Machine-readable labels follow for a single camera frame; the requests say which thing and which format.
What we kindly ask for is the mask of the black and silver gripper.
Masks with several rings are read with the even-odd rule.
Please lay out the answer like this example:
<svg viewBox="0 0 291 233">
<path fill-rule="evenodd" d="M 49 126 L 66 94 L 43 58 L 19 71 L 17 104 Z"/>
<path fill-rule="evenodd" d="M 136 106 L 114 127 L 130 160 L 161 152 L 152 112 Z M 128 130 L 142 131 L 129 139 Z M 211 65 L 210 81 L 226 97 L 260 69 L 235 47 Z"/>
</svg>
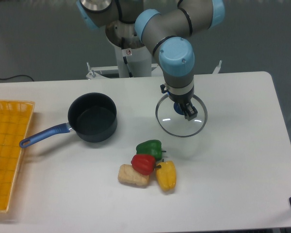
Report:
<svg viewBox="0 0 291 233">
<path fill-rule="evenodd" d="M 197 116 L 197 109 L 192 105 L 191 99 L 194 96 L 194 83 L 189 83 L 185 87 L 176 88 L 167 83 L 160 85 L 161 92 L 165 94 L 160 99 L 160 104 L 168 97 L 173 102 L 178 103 L 181 114 L 187 120 L 192 120 Z"/>
</svg>

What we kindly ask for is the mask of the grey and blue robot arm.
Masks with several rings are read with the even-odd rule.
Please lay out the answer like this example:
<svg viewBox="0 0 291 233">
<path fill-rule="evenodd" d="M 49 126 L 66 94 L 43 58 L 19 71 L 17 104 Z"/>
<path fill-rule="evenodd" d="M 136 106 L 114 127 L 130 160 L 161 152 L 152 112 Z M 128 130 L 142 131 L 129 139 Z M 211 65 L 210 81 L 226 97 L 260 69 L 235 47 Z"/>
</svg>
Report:
<svg viewBox="0 0 291 233">
<path fill-rule="evenodd" d="M 194 95 L 195 56 L 188 38 L 225 18 L 221 0 L 180 0 L 165 15 L 145 9 L 142 0 L 79 0 L 83 20 L 92 29 L 105 28 L 108 41 L 118 49 L 118 65 L 127 64 L 126 50 L 147 49 L 160 66 L 167 93 L 187 120 L 197 116 Z"/>
</svg>

